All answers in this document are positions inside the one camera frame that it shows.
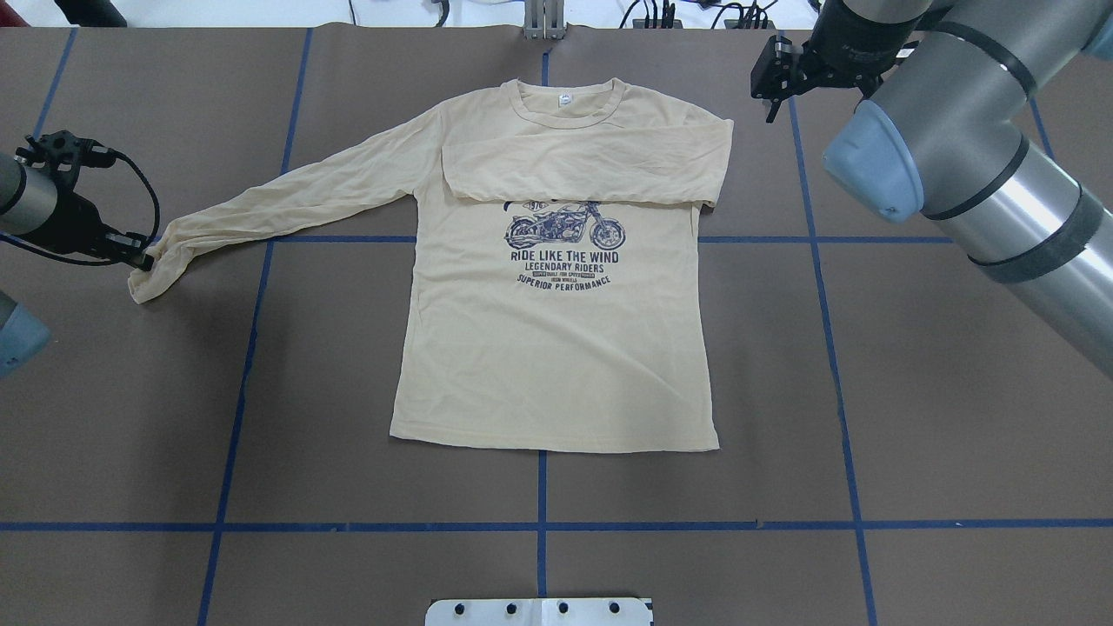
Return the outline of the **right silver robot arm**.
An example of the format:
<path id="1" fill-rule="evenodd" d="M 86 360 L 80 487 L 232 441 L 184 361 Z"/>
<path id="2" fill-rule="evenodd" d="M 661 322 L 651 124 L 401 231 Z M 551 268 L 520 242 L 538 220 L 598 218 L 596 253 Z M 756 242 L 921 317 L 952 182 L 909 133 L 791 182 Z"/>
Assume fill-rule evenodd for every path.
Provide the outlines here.
<path id="1" fill-rule="evenodd" d="M 1077 53 L 1110 55 L 1109 1 L 827 1 L 810 46 L 838 69 L 871 43 L 910 59 L 858 104 L 824 170 L 879 217 L 920 214 L 1110 373 L 1110 211 L 1013 124 Z"/>

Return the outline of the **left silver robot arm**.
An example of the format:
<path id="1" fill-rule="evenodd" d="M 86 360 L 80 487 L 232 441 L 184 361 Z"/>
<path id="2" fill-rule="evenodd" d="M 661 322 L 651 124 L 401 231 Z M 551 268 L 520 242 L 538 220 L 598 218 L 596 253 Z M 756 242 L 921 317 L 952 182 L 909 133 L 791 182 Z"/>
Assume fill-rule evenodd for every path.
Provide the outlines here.
<path id="1" fill-rule="evenodd" d="M 114 229 L 92 200 L 50 165 L 3 156 L 3 242 L 48 260 L 83 267 L 126 264 L 151 270 L 146 250 L 155 235 Z M 14 297 L 3 293 L 1 372 L 10 376 L 47 345 L 50 330 Z"/>

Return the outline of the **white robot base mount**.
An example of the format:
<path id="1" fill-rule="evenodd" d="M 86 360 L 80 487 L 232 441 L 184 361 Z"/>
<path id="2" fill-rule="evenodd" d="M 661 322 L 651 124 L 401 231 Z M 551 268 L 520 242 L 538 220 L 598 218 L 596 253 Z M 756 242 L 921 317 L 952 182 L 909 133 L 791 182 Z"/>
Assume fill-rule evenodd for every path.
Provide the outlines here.
<path id="1" fill-rule="evenodd" d="M 636 597 L 442 599 L 425 625 L 653 625 L 652 601 Z"/>

